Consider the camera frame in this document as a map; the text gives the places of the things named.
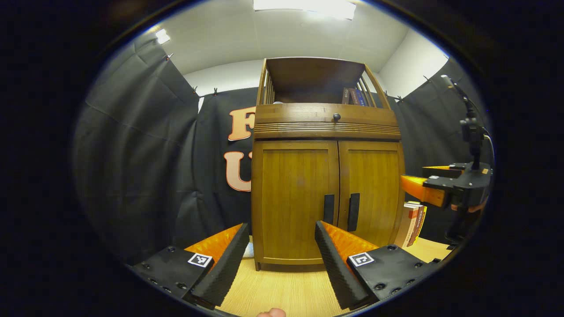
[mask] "white object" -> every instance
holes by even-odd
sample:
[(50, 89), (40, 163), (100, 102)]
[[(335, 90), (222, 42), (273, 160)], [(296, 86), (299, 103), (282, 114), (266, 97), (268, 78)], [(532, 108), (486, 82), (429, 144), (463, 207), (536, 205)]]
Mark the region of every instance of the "white object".
[(163, 44), (164, 42), (170, 40), (170, 37), (168, 36), (168, 34), (166, 34), (165, 29), (159, 30), (157, 33), (155, 33), (155, 35), (157, 36), (159, 44)]
[(245, 249), (245, 253), (243, 253), (243, 257), (244, 258), (254, 258), (254, 249), (253, 249), (253, 243), (249, 242), (249, 244), (247, 245), (246, 249)]
[(356, 5), (345, 0), (254, 0), (255, 11), (290, 9), (319, 12), (352, 20)]

